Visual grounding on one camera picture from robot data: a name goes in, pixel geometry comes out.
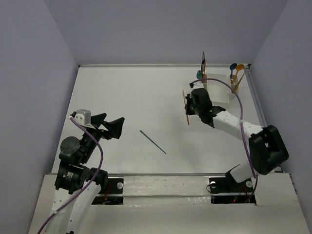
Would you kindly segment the orange chopstick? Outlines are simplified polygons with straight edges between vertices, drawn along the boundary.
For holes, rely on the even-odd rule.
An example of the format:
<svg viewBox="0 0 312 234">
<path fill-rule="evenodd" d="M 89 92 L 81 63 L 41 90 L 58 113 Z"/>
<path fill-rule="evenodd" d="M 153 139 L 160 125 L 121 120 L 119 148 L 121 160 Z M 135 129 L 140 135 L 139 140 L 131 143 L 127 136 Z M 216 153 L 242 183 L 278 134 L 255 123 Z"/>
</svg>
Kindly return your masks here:
<svg viewBox="0 0 312 234">
<path fill-rule="evenodd" d="M 183 93 L 184 109 L 185 109 L 185 115 L 186 115 L 186 119 L 187 119 L 187 124 L 190 125 L 189 117 L 187 115 L 187 100 L 186 100 L 185 92 L 184 92 L 183 89 L 182 89 L 182 93 Z"/>
<path fill-rule="evenodd" d="M 246 73 L 246 72 L 243 73 L 243 75 L 242 75 L 241 78 L 239 79 L 238 83 L 236 84 L 236 86 L 235 86 L 235 88 L 234 88 L 234 94 L 237 93 L 237 91 L 238 91 L 238 89 L 239 89 L 239 85 L 240 85 L 242 79 L 243 79 L 244 76 L 245 76 L 245 73 Z"/>
</svg>

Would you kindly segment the black handled steel knife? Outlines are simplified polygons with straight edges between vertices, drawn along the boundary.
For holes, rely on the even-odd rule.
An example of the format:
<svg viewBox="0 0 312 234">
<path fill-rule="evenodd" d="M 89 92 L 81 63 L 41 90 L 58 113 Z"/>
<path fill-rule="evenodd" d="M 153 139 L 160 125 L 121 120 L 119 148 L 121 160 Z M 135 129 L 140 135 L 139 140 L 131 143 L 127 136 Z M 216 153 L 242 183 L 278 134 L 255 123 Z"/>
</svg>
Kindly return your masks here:
<svg viewBox="0 0 312 234">
<path fill-rule="evenodd" d="M 205 53 L 204 53 L 204 51 L 202 51 L 202 59 L 201 59 L 201 72 L 202 72 L 202 74 L 205 73 L 205 69 L 206 69 Z"/>
</svg>

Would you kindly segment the blue plastic spoon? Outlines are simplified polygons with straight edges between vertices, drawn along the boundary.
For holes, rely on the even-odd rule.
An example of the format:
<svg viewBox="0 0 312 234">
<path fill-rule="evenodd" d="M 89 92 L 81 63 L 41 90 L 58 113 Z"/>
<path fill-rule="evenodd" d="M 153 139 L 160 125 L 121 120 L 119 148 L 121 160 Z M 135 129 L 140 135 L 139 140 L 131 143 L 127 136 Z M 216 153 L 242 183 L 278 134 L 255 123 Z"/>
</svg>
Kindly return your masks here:
<svg viewBox="0 0 312 234">
<path fill-rule="evenodd" d="M 231 71 L 231 74 L 230 74 L 230 79 L 232 79 L 232 76 L 233 76 L 233 71 L 236 69 L 237 67 L 237 63 L 232 63 L 229 67 L 230 71 Z"/>
</svg>

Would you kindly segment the orange plastic spoon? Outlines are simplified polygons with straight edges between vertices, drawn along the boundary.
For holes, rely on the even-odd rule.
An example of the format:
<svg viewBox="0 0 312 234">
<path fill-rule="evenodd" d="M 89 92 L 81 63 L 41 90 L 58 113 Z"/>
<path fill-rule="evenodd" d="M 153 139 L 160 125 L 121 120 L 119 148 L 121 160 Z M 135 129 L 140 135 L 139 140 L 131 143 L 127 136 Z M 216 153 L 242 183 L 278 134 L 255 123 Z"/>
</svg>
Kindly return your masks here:
<svg viewBox="0 0 312 234">
<path fill-rule="evenodd" d="M 236 74 L 232 76 L 232 84 L 235 84 L 238 73 L 244 69 L 244 64 L 238 64 L 235 69 L 236 69 Z"/>
</svg>

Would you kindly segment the orange plastic knife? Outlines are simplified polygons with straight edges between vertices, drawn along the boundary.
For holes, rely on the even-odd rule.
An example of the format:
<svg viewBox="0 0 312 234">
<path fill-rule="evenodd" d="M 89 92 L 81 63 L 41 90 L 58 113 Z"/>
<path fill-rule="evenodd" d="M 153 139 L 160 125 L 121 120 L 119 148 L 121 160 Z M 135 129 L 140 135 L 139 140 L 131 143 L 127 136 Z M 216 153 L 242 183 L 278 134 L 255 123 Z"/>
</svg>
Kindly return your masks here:
<svg viewBox="0 0 312 234">
<path fill-rule="evenodd" d="M 207 78 L 206 73 L 205 73 L 205 69 L 206 69 L 206 61 L 205 61 L 205 59 L 203 59 L 202 63 L 201 63 L 201 71 L 203 72 L 203 79 Z"/>
</svg>

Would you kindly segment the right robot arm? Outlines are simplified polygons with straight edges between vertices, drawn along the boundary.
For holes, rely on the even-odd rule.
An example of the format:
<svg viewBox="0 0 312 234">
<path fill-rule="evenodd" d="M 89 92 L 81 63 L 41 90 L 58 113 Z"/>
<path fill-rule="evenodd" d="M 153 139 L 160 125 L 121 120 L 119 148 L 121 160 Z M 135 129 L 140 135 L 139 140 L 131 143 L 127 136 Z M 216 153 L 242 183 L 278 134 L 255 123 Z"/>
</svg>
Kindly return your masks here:
<svg viewBox="0 0 312 234">
<path fill-rule="evenodd" d="M 186 114 L 197 115 L 212 128 L 241 140 L 248 152 L 247 162 L 230 169 L 216 187 L 236 191 L 242 182 L 258 175 L 267 175 L 288 160 L 289 153 L 278 129 L 245 122 L 223 107 L 214 106 L 204 88 L 193 89 L 186 97 Z"/>
</svg>

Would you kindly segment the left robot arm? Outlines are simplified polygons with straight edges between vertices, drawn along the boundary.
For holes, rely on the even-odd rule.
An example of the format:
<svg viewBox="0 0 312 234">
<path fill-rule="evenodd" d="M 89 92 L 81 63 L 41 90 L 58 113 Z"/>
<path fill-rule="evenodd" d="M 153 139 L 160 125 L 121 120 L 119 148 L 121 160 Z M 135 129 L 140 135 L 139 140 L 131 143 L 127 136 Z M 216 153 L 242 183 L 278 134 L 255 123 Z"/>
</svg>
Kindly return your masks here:
<svg viewBox="0 0 312 234">
<path fill-rule="evenodd" d="M 93 116 L 84 109 L 69 116 L 83 135 L 69 136 L 60 144 L 53 204 L 38 233 L 79 233 L 97 194 L 110 189 L 108 173 L 101 169 L 104 155 L 99 141 L 119 139 L 125 118 L 106 122 L 106 116 L 106 113 Z"/>
</svg>

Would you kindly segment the white utensil organizer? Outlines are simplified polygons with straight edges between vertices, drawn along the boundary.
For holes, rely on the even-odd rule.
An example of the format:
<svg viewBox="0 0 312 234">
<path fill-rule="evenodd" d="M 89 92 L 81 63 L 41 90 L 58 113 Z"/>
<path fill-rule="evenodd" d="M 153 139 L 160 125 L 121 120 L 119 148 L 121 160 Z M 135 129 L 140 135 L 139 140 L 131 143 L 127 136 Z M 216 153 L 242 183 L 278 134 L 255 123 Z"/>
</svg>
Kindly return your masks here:
<svg viewBox="0 0 312 234">
<path fill-rule="evenodd" d="M 204 78 L 213 78 L 220 80 L 231 88 L 235 87 L 235 84 L 231 83 L 230 76 L 220 74 L 205 74 Z M 216 103 L 230 103 L 234 98 L 235 94 L 232 93 L 231 89 L 215 80 L 206 80 L 203 82 L 204 88 L 208 91 L 212 102 Z"/>
</svg>

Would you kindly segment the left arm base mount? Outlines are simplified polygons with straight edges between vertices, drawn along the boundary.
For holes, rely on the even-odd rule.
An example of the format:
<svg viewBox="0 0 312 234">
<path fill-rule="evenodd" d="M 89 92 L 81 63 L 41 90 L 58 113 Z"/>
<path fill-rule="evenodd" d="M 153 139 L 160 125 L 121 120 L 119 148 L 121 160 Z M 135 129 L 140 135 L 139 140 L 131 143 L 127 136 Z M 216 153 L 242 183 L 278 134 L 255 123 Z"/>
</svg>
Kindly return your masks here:
<svg viewBox="0 0 312 234">
<path fill-rule="evenodd" d="M 94 198 L 92 205 L 122 205 L 124 178 L 109 176 L 108 184 Z"/>
</svg>

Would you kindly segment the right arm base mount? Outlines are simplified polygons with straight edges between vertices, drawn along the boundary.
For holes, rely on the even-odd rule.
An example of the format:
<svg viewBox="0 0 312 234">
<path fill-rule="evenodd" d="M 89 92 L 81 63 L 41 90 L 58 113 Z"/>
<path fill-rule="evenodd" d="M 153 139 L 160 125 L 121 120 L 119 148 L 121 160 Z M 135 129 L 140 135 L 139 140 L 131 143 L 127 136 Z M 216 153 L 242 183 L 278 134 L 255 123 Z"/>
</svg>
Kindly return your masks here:
<svg viewBox="0 0 312 234">
<path fill-rule="evenodd" d="M 241 183 L 227 185 L 225 177 L 210 177 L 207 192 L 212 204 L 256 204 L 254 184 L 249 178 Z"/>
</svg>

